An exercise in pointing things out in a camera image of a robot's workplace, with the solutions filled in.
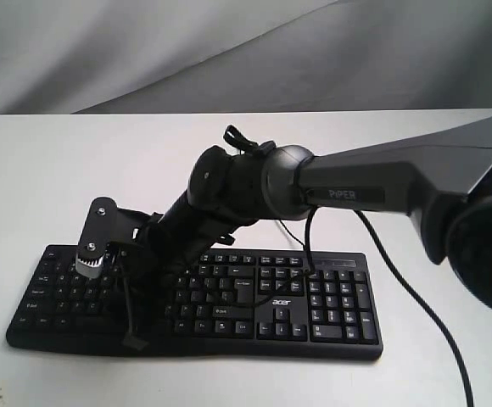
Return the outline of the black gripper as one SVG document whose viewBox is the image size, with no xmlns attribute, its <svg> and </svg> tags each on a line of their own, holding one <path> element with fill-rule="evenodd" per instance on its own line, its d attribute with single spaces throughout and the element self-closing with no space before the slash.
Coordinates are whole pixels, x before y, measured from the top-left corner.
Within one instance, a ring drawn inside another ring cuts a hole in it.
<svg viewBox="0 0 492 407">
<path fill-rule="evenodd" d="M 215 243 L 231 244 L 236 225 L 201 211 L 168 211 L 153 216 L 137 234 L 140 252 L 128 261 L 144 287 L 169 288 Z"/>
</svg>

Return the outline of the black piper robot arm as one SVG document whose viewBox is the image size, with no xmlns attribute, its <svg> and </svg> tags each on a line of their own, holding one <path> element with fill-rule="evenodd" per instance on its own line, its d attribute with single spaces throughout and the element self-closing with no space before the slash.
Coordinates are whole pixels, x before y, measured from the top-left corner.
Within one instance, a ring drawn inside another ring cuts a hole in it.
<svg viewBox="0 0 492 407">
<path fill-rule="evenodd" d="M 186 191 L 137 233 L 157 265 L 178 269 L 240 227 L 303 220 L 322 207 L 407 216 L 429 260 L 448 261 L 492 309 L 492 117 L 467 125 L 317 156 L 247 139 L 237 127 L 198 158 Z"/>
</svg>

